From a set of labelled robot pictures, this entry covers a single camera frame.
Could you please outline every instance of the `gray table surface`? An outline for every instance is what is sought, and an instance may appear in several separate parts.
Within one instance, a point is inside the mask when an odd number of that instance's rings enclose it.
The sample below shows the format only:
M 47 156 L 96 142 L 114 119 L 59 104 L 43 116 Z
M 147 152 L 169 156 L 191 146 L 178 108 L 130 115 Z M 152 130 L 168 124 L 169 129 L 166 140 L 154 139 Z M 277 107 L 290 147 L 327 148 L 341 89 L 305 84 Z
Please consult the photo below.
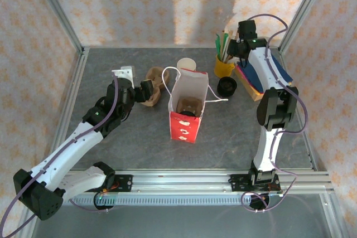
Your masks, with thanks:
M 91 48 L 80 83 L 67 135 L 81 117 L 104 96 L 112 82 L 110 71 L 132 65 L 136 69 L 135 85 L 145 78 L 152 66 L 176 66 L 179 59 L 190 57 L 197 71 L 209 74 L 209 83 L 216 91 L 219 79 L 214 75 L 214 48 Z M 169 88 L 176 74 L 170 71 Z M 208 103 L 195 144 L 170 139 L 167 103 L 164 90 L 154 107 L 136 103 L 127 121 L 91 149 L 74 169 L 87 169 L 103 161 L 114 169 L 225 168 L 249 169 L 260 136 L 256 119 L 258 102 L 254 102 L 238 81 L 235 94 L 228 102 Z M 208 92 L 208 99 L 213 99 Z M 289 130 L 298 130 L 297 118 Z M 284 135 L 276 163 L 281 168 L 312 168 L 302 135 Z

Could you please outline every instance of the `orange floral wallpaper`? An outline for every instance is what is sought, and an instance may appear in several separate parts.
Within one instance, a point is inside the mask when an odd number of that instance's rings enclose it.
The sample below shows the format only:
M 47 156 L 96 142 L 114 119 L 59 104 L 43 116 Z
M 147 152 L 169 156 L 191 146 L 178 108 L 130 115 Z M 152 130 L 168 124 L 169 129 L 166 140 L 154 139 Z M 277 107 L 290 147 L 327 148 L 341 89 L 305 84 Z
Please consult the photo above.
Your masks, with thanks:
M 84 46 L 214 46 L 215 34 L 237 30 L 257 13 L 290 23 L 301 0 L 59 0 Z M 281 26 L 257 19 L 270 36 Z M 280 43 L 282 36 L 273 42 Z
M 317 0 L 284 60 L 310 111 L 309 136 L 357 237 L 357 0 Z
M 75 49 L 46 0 L 0 0 L 0 216 L 15 196 L 12 177 L 48 153 Z M 4 234 L 17 227 L 13 209 Z

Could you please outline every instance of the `white string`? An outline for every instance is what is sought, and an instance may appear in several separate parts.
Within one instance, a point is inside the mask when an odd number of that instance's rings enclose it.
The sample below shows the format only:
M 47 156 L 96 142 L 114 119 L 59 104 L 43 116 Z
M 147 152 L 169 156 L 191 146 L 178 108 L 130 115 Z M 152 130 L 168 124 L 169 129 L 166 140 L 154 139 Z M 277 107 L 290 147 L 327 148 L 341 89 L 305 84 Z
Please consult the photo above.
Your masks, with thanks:
M 228 99 L 221 99 L 220 97 L 218 97 L 214 92 L 213 89 L 211 88 L 210 85 L 208 85 L 208 88 L 211 90 L 211 92 L 213 93 L 213 95 L 217 98 L 217 100 L 205 100 L 205 103 L 217 103 L 219 101 L 228 101 Z
M 164 76 L 164 74 L 165 74 L 165 71 L 166 71 L 167 69 L 174 69 L 174 70 L 176 70 L 176 71 L 178 72 L 178 78 L 176 79 L 176 81 L 180 78 L 181 73 L 180 73 L 180 71 L 179 71 L 178 68 L 172 67 L 172 66 L 168 66 L 168 67 L 166 67 L 166 68 L 162 71 L 161 78 L 162 78 L 163 85 L 165 86 L 167 92 L 168 92 L 169 95 L 171 96 L 171 92 L 169 91 L 169 89 L 168 89 L 168 87 L 167 87 L 167 85 L 166 85 L 166 83 L 165 83 L 165 79 L 163 78 L 163 76 Z M 211 90 L 211 92 L 213 93 L 213 95 L 214 95 L 217 99 L 216 99 L 216 100 L 205 100 L 205 103 L 217 103 L 217 102 L 219 102 L 219 101 L 228 101 L 228 99 L 221 99 L 220 97 L 218 97 L 218 96 L 213 92 L 213 89 L 211 88 L 210 85 L 208 85 L 208 88 Z
M 171 66 L 166 67 L 166 68 L 162 71 L 161 79 L 162 79 L 163 85 L 165 86 L 167 92 L 169 93 L 169 95 L 170 95 L 170 97 L 171 97 L 171 92 L 169 91 L 169 89 L 168 89 L 168 87 L 167 87 L 167 85 L 166 85 L 166 83 L 165 83 L 165 79 L 163 78 L 163 75 L 165 74 L 165 71 L 166 71 L 167 69 L 175 69 L 175 70 L 178 72 L 178 78 L 176 79 L 176 81 L 180 78 L 181 73 L 180 73 L 180 71 L 179 71 L 176 67 L 171 67 Z

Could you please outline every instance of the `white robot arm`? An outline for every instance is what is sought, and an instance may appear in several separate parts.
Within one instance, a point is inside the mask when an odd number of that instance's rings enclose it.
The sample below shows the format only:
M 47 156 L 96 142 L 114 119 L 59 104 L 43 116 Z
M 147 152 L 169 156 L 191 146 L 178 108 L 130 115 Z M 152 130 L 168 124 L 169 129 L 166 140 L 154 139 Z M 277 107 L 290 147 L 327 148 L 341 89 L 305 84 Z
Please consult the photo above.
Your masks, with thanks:
M 279 72 L 270 49 L 266 48 L 267 41 L 264 38 L 257 38 L 255 30 L 254 20 L 239 22 L 239 40 L 231 40 L 228 46 L 228 55 L 244 59 L 254 67 L 264 91 L 257 109 L 257 119 L 261 125 L 260 140 L 249 171 L 249 184 L 252 186 L 250 190 L 254 189 L 255 185 L 264 186 L 278 181 L 272 162 L 275 162 L 282 130 L 286 129 L 292 120 L 297 103 L 282 85 L 298 94 L 297 88 L 290 87 Z
M 103 162 L 95 163 L 86 171 L 65 178 L 87 151 L 126 120 L 135 102 L 144 102 L 153 94 L 151 80 L 142 81 L 140 87 L 134 88 L 130 66 L 113 72 L 117 86 L 114 81 L 108 86 L 107 95 L 88 110 L 73 134 L 31 171 L 20 169 L 14 175 L 18 194 L 30 180 L 42 172 L 20 197 L 20 201 L 41 220 L 53 216 L 64 201 L 90 189 L 110 188 L 114 182 L 115 171 Z

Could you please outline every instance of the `pen holder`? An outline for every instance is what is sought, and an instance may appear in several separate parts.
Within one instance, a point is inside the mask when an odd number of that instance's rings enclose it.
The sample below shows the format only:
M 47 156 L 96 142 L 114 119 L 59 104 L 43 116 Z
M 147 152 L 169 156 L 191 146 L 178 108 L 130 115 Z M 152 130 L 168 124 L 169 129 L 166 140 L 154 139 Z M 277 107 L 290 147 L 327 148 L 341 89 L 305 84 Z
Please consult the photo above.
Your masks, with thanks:
M 232 74 L 233 69 L 234 63 L 225 64 L 224 62 L 218 60 L 218 57 L 216 56 L 216 65 L 214 67 L 214 74 L 216 76 L 218 76 L 219 78 L 230 76 Z

